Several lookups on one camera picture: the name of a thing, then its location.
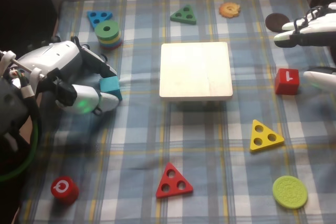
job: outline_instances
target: red cylinder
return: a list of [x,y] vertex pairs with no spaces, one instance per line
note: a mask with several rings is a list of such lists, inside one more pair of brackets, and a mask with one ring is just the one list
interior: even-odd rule
[[51,185],[52,195],[61,203],[71,205],[79,195],[77,185],[68,176],[58,177]]

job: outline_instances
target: green cable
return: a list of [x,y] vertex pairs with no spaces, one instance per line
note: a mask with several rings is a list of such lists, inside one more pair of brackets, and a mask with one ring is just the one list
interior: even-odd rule
[[15,176],[19,175],[22,173],[28,165],[31,164],[31,162],[34,159],[35,153],[36,153],[36,148],[37,148],[37,142],[38,142],[38,125],[37,121],[33,121],[33,132],[34,132],[34,139],[32,143],[32,147],[30,149],[30,152],[28,154],[28,157],[24,160],[24,162],[15,170],[11,171],[10,173],[0,175],[0,182],[9,180],[11,178],[14,178]]

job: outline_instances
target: blue and white plaid fabric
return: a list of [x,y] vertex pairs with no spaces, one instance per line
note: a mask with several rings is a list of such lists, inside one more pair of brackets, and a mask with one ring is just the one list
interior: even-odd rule
[[[223,2],[241,5],[239,17],[219,15]],[[197,25],[170,22],[190,4]],[[123,101],[103,116],[59,110],[50,95],[41,103],[44,134],[23,193],[21,223],[336,223],[336,100],[300,79],[296,96],[275,95],[278,68],[330,66],[321,47],[282,49],[265,27],[271,13],[291,20],[306,13],[306,0],[115,0],[65,2],[62,40],[78,35],[100,53],[88,10],[111,10],[124,44],[104,52],[118,71]],[[219,109],[184,110],[159,98],[163,43],[225,41],[233,99]],[[82,84],[99,88],[100,77]],[[253,119],[285,138],[285,145],[249,152]],[[167,162],[193,185],[191,196],[157,200]],[[66,208],[50,192],[61,175],[73,178],[78,200]],[[272,196],[282,175],[304,182],[304,208],[287,210]]]

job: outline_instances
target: triangle block with holes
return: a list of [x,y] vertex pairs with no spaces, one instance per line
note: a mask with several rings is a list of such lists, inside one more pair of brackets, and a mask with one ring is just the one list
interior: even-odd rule
[[250,151],[261,151],[283,144],[284,138],[257,120],[253,120]]
[[[185,185],[183,189],[179,189],[181,183],[184,183]],[[161,199],[187,194],[191,193],[193,190],[193,186],[182,176],[182,174],[171,163],[168,163],[156,191],[156,198]]]
[[108,20],[112,18],[113,14],[112,12],[105,12],[100,10],[92,10],[88,11],[88,18],[90,20],[91,26],[95,28],[100,22],[103,22],[105,20]]
[[196,25],[196,18],[190,5],[186,5],[170,16],[171,21]]

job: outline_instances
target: red triangle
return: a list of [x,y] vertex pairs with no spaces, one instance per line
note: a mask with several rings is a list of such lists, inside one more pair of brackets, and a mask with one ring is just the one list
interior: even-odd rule
[[[168,176],[171,170],[175,172],[174,177]],[[178,187],[181,182],[184,182],[185,184],[185,188],[182,190],[180,190]],[[163,188],[167,188],[167,185],[169,186],[169,190],[163,191]],[[193,186],[182,176],[182,174],[171,163],[167,163],[159,187],[156,191],[156,197],[161,199],[170,196],[191,193],[193,190]]]

